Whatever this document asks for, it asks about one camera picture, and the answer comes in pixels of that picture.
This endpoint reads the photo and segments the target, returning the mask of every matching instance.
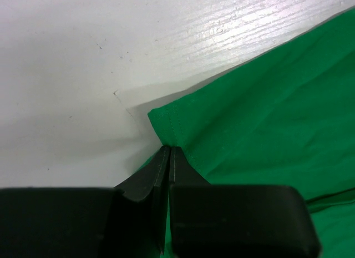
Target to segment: scratch mark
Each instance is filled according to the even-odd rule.
[[[133,120],[135,126],[137,127],[137,129],[138,129],[138,131],[139,131],[139,134],[140,134],[141,136],[143,136],[143,133],[142,133],[142,131],[140,130],[140,128],[139,128],[139,126],[138,126],[137,120],[135,120],[135,118],[133,117],[132,113],[128,110],[128,108],[124,106],[124,104],[122,103],[120,97],[118,96],[119,93],[120,93],[120,90],[118,89],[118,90],[115,90],[115,91],[113,92],[113,95],[117,98],[117,100],[120,102],[120,104],[124,107],[124,109],[126,110],[126,112],[131,116],[131,118],[132,118],[132,120]]]

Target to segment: green fabric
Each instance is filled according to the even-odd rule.
[[[211,183],[288,184],[306,199],[355,187],[355,10],[149,118]],[[353,256],[354,200],[309,201],[324,258]]]

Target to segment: wood grain texture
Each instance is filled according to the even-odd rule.
[[[0,186],[116,185],[160,145],[151,108],[354,5],[0,0]]]

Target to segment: white table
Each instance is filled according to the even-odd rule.
[[[0,0],[0,186],[114,186],[147,112],[355,0]]]

